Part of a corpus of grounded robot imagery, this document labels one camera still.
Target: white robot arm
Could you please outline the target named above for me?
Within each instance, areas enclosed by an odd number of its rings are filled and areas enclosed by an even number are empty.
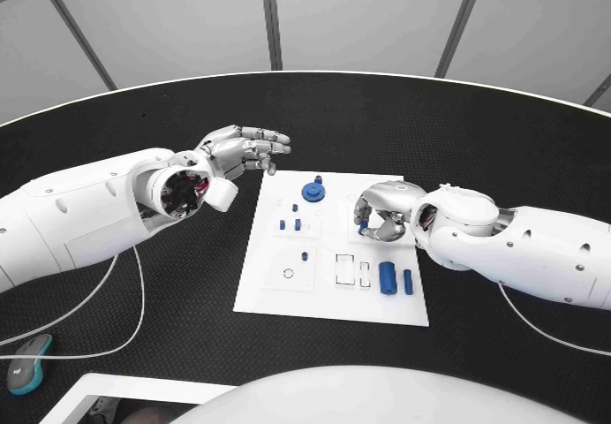
[[[53,172],[0,199],[0,292],[112,258],[191,216],[224,212],[244,170],[273,175],[278,132],[230,125],[193,150],[149,148]]]
[[[364,228],[371,209],[384,218]],[[404,224],[432,260],[474,270],[527,294],[611,309],[611,227],[595,219],[540,208],[498,208],[484,194],[440,185],[425,193],[404,181],[373,185],[355,203],[361,234],[393,241]]]

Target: white cable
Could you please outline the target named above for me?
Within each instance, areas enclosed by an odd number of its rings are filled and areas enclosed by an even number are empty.
[[[7,345],[8,343],[15,342],[17,340],[20,340],[21,338],[25,338],[28,336],[33,336],[36,333],[38,333],[41,330],[47,329],[50,326],[53,326],[57,322],[63,321],[82,307],[82,305],[89,301],[89,299],[92,298],[93,294],[97,292],[97,290],[102,288],[102,285],[105,283],[105,280],[108,279],[108,277],[110,276],[110,272],[112,272],[112,268],[115,267],[115,263],[116,263],[116,258],[118,255],[113,257],[112,259],[112,263],[110,266],[108,267],[108,270],[105,271],[105,276],[102,278],[102,281],[97,283],[97,285],[95,286],[95,288],[92,289],[92,292],[89,293],[89,296],[82,300],[82,302],[76,305],[76,307],[63,315],[60,316],[53,322],[50,322],[49,324],[43,325],[41,327],[37,327],[37,329],[33,329],[31,331],[28,331],[27,333],[21,334],[20,336],[14,336],[10,337],[7,340],[2,340],[0,342],[0,346]]]
[[[573,349],[576,349],[577,351],[583,351],[583,352],[589,352],[589,353],[596,353],[598,355],[605,355],[605,356],[611,356],[611,352],[605,352],[605,351],[598,351],[596,349],[590,349],[589,347],[582,347],[576,344],[572,344],[569,342],[564,342],[563,340],[560,340],[559,338],[550,336],[547,333],[543,333],[543,331],[540,329],[537,329],[534,327],[534,325],[530,323],[530,321],[524,318],[524,315],[518,312],[518,309],[515,308],[515,306],[513,305],[511,301],[508,300],[507,294],[505,294],[505,289],[502,288],[502,284],[498,284],[498,289],[500,292],[502,293],[502,296],[505,297],[505,301],[508,303],[508,305],[511,306],[513,312],[515,312],[515,314],[518,315],[518,317],[521,318],[521,321],[530,326],[530,328],[541,335],[544,336],[549,340],[551,340],[553,342],[559,343],[560,345],[569,346]]]
[[[4,355],[4,356],[0,356],[0,360],[85,360],[87,358],[96,358],[97,356],[109,355],[110,353],[118,352],[131,343],[131,341],[134,340],[134,337],[136,336],[136,332],[139,331],[139,326],[142,325],[142,319],[144,319],[144,276],[142,276],[142,265],[139,263],[139,256],[136,255],[136,247],[135,246],[134,246],[134,254],[136,256],[136,271],[139,273],[139,288],[141,288],[141,292],[142,292],[142,302],[141,302],[141,308],[139,308],[139,320],[136,322],[136,329],[134,330],[134,333],[132,333],[131,337],[126,339],[126,341],[118,347],[115,347],[110,351],[105,351],[105,352],[99,352],[99,353],[89,353],[86,355],[69,355],[69,356]],[[108,269],[108,272],[112,270],[113,265],[115,265],[115,261],[110,264],[110,268]]]

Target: blue-gray mouse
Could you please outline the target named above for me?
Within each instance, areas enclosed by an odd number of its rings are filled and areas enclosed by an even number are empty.
[[[15,355],[44,355],[50,348],[53,336],[40,334],[18,347]],[[25,395],[41,383],[41,360],[11,360],[5,374],[5,386],[14,395]]]

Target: black tabletop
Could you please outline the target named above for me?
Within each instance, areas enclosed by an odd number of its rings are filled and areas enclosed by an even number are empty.
[[[31,178],[144,148],[195,146],[226,125],[291,137],[283,170],[399,174],[488,194],[501,207],[557,209],[611,222],[611,119],[557,102],[442,80],[272,72],[190,79],[93,97],[0,127],[0,196]],[[590,422],[611,421],[611,358],[554,344],[525,327],[498,289],[419,252],[427,328],[233,312],[262,174],[234,183],[227,213],[206,207],[138,248],[142,329],[116,354],[56,361],[38,389],[0,390],[0,422],[38,422],[89,372],[239,385],[325,365],[404,367],[479,382]],[[82,300],[108,262],[0,294],[0,338],[36,328]],[[556,337],[611,350],[611,313],[508,290]],[[134,254],[87,305],[50,333],[56,354],[126,340],[139,313]],[[17,345],[2,346],[8,354]],[[7,361],[0,363],[4,379]]]

